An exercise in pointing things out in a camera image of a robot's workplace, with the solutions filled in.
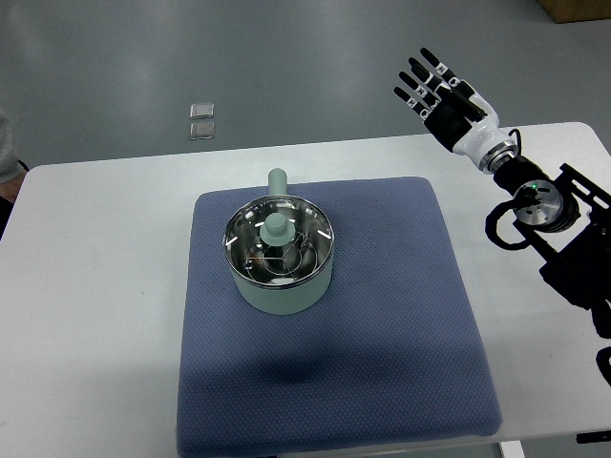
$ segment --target cable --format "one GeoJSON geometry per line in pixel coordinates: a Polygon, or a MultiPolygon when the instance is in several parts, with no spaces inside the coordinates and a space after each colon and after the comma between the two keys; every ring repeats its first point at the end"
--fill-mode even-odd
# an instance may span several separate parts
{"type": "Polygon", "coordinates": [[[516,154],[518,156],[522,156],[522,133],[519,131],[519,129],[512,129],[511,131],[509,131],[509,136],[512,136],[513,134],[516,134],[516,154]]]}

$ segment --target white table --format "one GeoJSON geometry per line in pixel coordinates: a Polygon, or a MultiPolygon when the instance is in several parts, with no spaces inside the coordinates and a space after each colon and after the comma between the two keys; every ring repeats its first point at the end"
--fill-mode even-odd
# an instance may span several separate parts
{"type": "MultiPolygon", "coordinates": [[[[611,191],[611,158],[588,126],[521,131],[523,154],[551,177],[568,162],[611,191]]],[[[595,362],[609,342],[597,336],[589,312],[542,281],[534,250],[505,252],[485,238],[485,217],[508,198],[492,178],[431,135],[415,135],[30,172],[0,242],[3,457],[176,456],[195,201],[213,190],[265,185],[277,166],[293,183],[401,176],[431,182],[504,418],[494,437],[443,445],[611,429],[611,387],[595,362]]],[[[510,221],[503,225],[507,238],[510,221]]],[[[550,240],[563,246],[576,233],[550,240]]],[[[325,454],[338,452],[312,453],[325,454]]]]}

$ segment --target concrete floor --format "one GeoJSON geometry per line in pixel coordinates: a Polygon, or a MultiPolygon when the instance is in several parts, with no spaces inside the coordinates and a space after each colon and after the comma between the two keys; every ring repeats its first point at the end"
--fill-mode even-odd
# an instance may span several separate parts
{"type": "MultiPolygon", "coordinates": [[[[392,88],[426,46],[502,125],[582,121],[609,150],[610,38],[611,21],[557,25],[536,0],[0,0],[0,106],[31,166],[421,134],[392,88]],[[216,136],[190,141],[200,101],[216,136]]],[[[574,437],[524,449],[611,456],[574,437]]]]}

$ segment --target pot handle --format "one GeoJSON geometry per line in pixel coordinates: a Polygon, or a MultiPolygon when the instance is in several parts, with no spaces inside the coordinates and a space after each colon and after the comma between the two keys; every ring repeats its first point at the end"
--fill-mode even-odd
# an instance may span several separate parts
{"type": "Polygon", "coordinates": [[[267,174],[267,183],[269,185],[269,195],[271,196],[285,196],[286,183],[288,178],[286,172],[283,169],[273,169],[267,174]]]}

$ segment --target person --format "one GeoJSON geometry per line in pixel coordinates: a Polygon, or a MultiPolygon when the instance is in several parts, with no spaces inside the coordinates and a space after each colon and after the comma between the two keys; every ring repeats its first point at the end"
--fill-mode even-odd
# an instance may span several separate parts
{"type": "Polygon", "coordinates": [[[0,110],[0,239],[28,168],[17,157],[9,120],[0,110]]]}

